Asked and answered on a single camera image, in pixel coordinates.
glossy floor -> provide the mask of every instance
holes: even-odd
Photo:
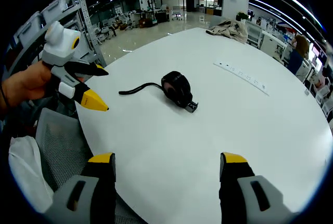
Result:
[[[126,31],[117,29],[117,36],[105,40],[100,49],[106,63],[110,64],[127,54],[126,51],[135,50],[168,34],[191,28],[207,29],[212,21],[219,21],[220,18],[201,12],[185,12],[184,20],[170,20],[169,22],[159,23],[151,28],[133,28]]]

black tape measure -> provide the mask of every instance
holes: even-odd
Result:
[[[167,98],[171,99],[176,105],[185,108],[187,111],[193,113],[198,108],[198,103],[192,101],[191,87],[188,80],[180,72],[170,72],[162,78],[162,86],[156,83],[146,83],[136,87],[133,90],[120,91],[120,95],[130,95],[137,93],[143,88],[154,85],[160,88]]]

human hand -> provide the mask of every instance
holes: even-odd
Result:
[[[50,79],[51,71],[42,61],[15,73],[2,83],[9,106],[15,107],[25,100],[42,98]]]

crumpled cloth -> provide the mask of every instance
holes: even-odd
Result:
[[[53,202],[53,190],[43,177],[41,154],[36,140],[29,136],[12,138],[8,161],[25,198],[37,212],[46,212]]]
[[[222,23],[206,30],[211,35],[222,35],[233,38],[243,44],[248,40],[248,30],[244,23],[236,20],[225,20]]]

table surface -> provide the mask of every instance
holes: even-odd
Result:
[[[106,67],[88,86],[108,112],[77,104],[94,155],[116,154],[116,189],[148,223],[220,223],[220,153],[244,156],[301,210],[318,187],[332,134],[315,99],[285,67],[258,49],[194,28],[145,45]],[[213,63],[229,62],[264,83],[269,96]],[[156,87],[170,71],[190,82],[189,113]]]

